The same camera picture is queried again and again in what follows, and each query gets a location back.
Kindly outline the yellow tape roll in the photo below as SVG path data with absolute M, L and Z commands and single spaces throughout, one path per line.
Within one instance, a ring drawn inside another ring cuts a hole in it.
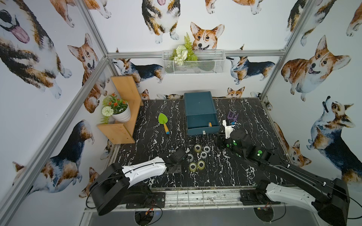
M 201 145 L 199 145 L 199 144 L 196 144 L 196 145 L 194 146 L 194 151 L 195 151 L 196 153 L 201 152 L 202 149 L 203 149 L 203 147 L 202 147 Z
M 189 170 L 191 172 L 195 172 L 198 169 L 198 165 L 196 163 L 190 163 L 189 164 Z
M 198 161 L 197 166 L 198 170 L 203 170 L 205 168 L 205 162 L 204 161 Z

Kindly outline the yellow tape roll top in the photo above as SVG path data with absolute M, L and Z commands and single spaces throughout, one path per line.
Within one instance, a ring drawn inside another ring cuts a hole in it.
M 199 144 L 196 144 L 196 145 L 194 146 L 194 151 L 195 151 L 196 153 L 201 152 L 202 149 L 203 149 L 203 147 L 202 147 L 201 145 L 199 145 Z

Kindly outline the teal drawer cabinet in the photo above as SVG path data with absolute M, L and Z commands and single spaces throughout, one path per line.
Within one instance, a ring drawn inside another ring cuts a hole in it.
M 189 136 L 217 134 L 220 125 L 210 91 L 184 94 L 186 132 Z

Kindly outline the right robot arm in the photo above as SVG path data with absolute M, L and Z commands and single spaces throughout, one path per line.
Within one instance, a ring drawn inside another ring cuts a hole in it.
M 329 180 L 290 164 L 273 150 L 252 144 L 250 136 L 243 129 L 218 133 L 214 141 L 218 148 L 230 151 L 237 160 L 281 177 L 293 185 L 285 187 L 261 180 L 254 190 L 240 193 L 243 204 L 283 202 L 316 213 L 332 226 L 347 225 L 351 198 L 346 182 Z

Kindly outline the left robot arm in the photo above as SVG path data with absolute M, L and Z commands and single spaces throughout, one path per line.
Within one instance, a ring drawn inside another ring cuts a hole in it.
M 171 154 L 162 154 L 136 165 L 111 164 L 90 186 L 90 197 L 99 216 L 104 216 L 121 204 L 148 206 L 153 195 L 147 186 L 138 183 L 152 177 L 175 173 L 187 163 L 188 155 L 178 148 Z

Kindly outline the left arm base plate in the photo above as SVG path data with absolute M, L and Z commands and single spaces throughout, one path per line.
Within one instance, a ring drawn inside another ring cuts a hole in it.
M 155 192 L 148 194 L 132 194 L 126 197 L 126 209 L 146 209 L 151 207 L 165 207 L 166 193 Z

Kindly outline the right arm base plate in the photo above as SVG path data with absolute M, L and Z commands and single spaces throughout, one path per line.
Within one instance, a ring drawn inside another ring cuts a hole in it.
M 250 205 L 267 205 L 267 204 L 281 204 L 281 202 L 274 202 L 270 200 L 265 193 L 257 189 L 240 190 L 240 201 L 245 206 Z

